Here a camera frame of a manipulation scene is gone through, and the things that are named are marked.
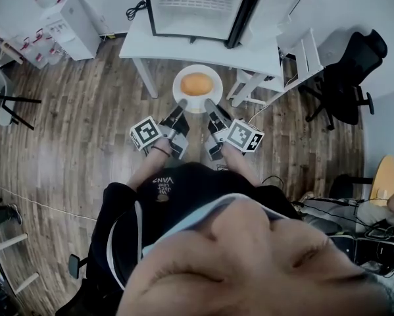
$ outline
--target nose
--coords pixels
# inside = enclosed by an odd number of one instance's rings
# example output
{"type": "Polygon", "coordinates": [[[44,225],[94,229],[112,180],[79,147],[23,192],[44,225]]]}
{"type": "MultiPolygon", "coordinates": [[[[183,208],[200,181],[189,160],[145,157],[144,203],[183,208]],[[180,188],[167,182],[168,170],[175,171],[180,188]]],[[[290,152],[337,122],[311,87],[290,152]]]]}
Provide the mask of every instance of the nose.
{"type": "Polygon", "coordinates": [[[265,211],[250,199],[231,203],[206,225],[219,246],[233,253],[246,265],[262,258],[269,250],[270,221],[265,211]]]}

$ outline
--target white table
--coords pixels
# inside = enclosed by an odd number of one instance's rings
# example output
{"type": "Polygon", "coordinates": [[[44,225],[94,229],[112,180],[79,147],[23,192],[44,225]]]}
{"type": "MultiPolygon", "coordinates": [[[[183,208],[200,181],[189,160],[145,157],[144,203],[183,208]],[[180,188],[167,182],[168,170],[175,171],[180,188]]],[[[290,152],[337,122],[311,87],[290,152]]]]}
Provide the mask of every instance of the white table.
{"type": "Polygon", "coordinates": [[[255,72],[251,80],[232,101],[237,107],[267,77],[282,78],[277,40],[269,39],[262,47],[251,49],[240,45],[227,49],[222,41],[153,36],[147,11],[137,12],[119,53],[121,59],[132,59],[151,97],[157,98],[155,82],[142,59],[169,59],[211,63],[255,72]]]}

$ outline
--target table leg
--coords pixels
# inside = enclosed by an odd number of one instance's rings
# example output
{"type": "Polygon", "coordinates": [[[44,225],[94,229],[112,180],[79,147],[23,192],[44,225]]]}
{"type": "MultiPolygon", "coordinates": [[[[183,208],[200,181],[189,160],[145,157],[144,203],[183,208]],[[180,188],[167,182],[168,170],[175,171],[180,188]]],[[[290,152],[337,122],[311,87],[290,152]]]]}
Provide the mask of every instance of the table leg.
{"type": "Polygon", "coordinates": [[[232,101],[232,107],[237,107],[239,104],[241,104],[242,101],[244,101],[245,98],[249,96],[251,92],[253,92],[266,77],[266,74],[260,74],[256,72],[246,84],[246,86],[244,86],[242,90],[234,97],[234,100],[232,101]]]}
{"type": "Polygon", "coordinates": [[[27,238],[28,238],[28,235],[27,235],[26,233],[24,233],[24,234],[21,234],[21,235],[19,235],[19,236],[16,236],[15,238],[10,239],[10,240],[1,242],[1,243],[0,243],[0,251],[1,251],[1,250],[4,250],[5,248],[7,248],[7,247],[9,247],[9,246],[12,246],[12,245],[14,245],[14,244],[17,244],[17,243],[19,243],[20,241],[23,241],[23,240],[25,240],[25,239],[27,239],[27,238]]]}
{"type": "Polygon", "coordinates": [[[24,282],[20,284],[20,286],[14,291],[14,294],[17,295],[23,289],[25,289],[29,284],[31,284],[35,279],[39,277],[39,274],[34,273],[32,276],[27,278],[24,282]]]}
{"type": "Polygon", "coordinates": [[[147,87],[147,90],[149,90],[150,96],[152,98],[157,98],[159,96],[159,92],[156,89],[155,81],[151,78],[150,70],[147,64],[144,63],[142,59],[132,59],[132,61],[137,67],[139,75],[143,79],[143,82],[147,87]]]}
{"type": "Polygon", "coordinates": [[[238,87],[240,85],[241,85],[241,82],[236,81],[236,83],[234,84],[234,86],[231,88],[230,92],[226,96],[226,99],[230,99],[234,95],[235,91],[238,89],[238,87]]]}

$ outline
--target white plate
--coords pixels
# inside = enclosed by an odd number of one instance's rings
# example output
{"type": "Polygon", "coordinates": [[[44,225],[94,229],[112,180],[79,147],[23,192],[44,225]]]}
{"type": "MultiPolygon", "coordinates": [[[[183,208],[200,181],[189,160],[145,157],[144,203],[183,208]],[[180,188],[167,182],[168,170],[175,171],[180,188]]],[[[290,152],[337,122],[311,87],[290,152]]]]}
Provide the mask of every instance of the white plate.
{"type": "Polygon", "coordinates": [[[181,99],[186,99],[188,101],[188,105],[186,107],[186,111],[189,113],[205,113],[204,101],[209,98],[214,104],[219,104],[222,99],[223,94],[223,83],[220,76],[211,69],[209,66],[204,65],[192,65],[187,66],[182,69],[178,75],[175,77],[175,81],[173,82],[173,97],[176,103],[179,103],[181,99]],[[186,93],[183,93],[181,90],[181,81],[186,75],[194,74],[196,72],[202,72],[211,77],[213,81],[213,89],[211,92],[206,93],[201,96],[189,96],[186,93]]]}

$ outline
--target electronic equipment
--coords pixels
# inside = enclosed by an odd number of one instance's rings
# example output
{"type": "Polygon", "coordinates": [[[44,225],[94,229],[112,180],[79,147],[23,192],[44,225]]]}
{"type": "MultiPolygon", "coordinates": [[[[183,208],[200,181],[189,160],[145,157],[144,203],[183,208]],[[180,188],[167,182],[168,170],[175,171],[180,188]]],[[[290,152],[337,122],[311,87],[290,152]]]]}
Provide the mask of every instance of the electronic equipment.
{"type": "Polygon", "coordinates": [[[377,275],[394,271],[394,226],[382,220],[364,234],[339,232],[329,236],[356,265],[377,275]]]}
{"type": "Polygon", "coordinates": [[[260,43],[275,37],[300,0],[146,0],[155,36],[260,43]]]}

